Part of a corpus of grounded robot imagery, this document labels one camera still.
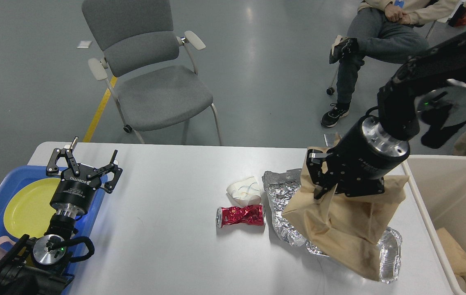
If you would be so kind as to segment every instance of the chair seat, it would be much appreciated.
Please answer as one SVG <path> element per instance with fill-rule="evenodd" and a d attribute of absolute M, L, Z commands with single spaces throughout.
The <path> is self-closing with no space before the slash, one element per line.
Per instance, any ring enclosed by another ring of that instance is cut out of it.
<path fill-rule="evenodd" d="M 116 88 L 127 123 L 137 131 L 168 127 L 196 116 L 213 95 L 184 66 L 171 66 L 123 82 Z"/>

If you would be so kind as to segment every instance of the beige jacket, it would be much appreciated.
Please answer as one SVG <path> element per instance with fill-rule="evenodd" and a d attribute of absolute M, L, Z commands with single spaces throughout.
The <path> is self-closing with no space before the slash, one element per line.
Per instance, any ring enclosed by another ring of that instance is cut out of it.
<path fill-rule="evenodd" d="M 412 25 L 424 25 L 434 20 L 447 17 L 453 12 L 459 0 L 439 0 L 437 3 L 426 7 L 430 0 L 405 0 L 402 8 L 408 13 Z M 363 8 L 373 7 L 384 11 L 386 5 L 394 3 L 394 0 L 366 0 L 359 6 L 359 11 Z"/>

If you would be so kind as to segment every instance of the gray pants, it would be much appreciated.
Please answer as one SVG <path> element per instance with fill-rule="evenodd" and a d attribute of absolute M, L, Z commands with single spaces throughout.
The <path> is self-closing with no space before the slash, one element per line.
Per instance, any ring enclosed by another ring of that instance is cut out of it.
<path fill-rule="evenodd" d="M 429 48 L 426 39 L 414 32 L 411 26 L 389 22 L 384 13 L 375 8 L 359 11 L 349 26 L 347 36 L 357 39 L 359 51 L 340 60 L 337 80 L 339 103 L 351 102 L 364 56 L 403 64 L 409 56 Z"/>

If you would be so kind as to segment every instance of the crushed red can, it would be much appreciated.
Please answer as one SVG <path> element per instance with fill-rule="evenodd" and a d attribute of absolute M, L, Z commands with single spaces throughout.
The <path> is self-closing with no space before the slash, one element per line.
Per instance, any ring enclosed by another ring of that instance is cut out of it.
<path fill-rule="evenodd" d="M 245 223 L 249 225 L 265 225 L 265 212 L 263 205 L 249 205 L 242 207 L 218 207 L 217 209 L 217 227 L 222 228 L 225 225 Z"/>

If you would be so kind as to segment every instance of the gray floor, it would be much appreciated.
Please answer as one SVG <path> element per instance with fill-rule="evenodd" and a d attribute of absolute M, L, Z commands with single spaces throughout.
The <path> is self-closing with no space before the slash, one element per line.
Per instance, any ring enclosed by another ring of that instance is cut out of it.
<path fill-rule="evenodd" d="M 335 100 L 325 93 L 336 69 L 328 64 L 330 45 L 337 34 L 346 32 L 358 3 L 171 0 L 175 32 L 192 30 L 208 46 L 194 53 L 199 76 L 214 94 L 226 145 L 323 146 L 324 133 L 345 133 L 376 105 L 379 87 L 398 65 L 368 59 L 349 116 L 332 129 L 319 124 Z M 418 30 L 425 35 L 428 28 Z M 437 24 L 429 41 L 436 45 L 463 30 Z M 81 40 L 93 40 L 81 1 L 0 2 L 0 183 L 7 172 L 27 164 L 41 142 L 82 139 L 87 131 L 105 86 L 94 80 L 87 66 L 89 58 L 102 57 L 100 49 L 95 43 L 77 49 Z M 190 66 L 184 52 L 162 66 L 171 64 Z M 143 137 L 153 144 L 182 144 L 183 127 Z M 449 154 L 453 140 L 432 150 L 415 138 L 412 153 Z M 122 131 L 111 101 L 91 141 L 137 142 Z M 190 120 L 185 144 L 218 145 L 211 110 Z"/>

